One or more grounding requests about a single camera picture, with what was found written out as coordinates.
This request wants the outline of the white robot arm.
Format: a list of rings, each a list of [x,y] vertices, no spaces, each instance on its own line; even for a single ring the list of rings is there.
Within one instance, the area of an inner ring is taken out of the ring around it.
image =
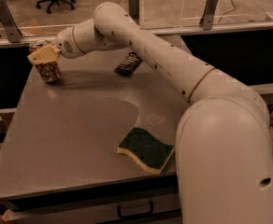
[[[51,63],[117,47],[134,51],[188,104],[175,141],[183,224],[273,224],[270,115],[257,91],[140,28],[112,2],[28,59]]]

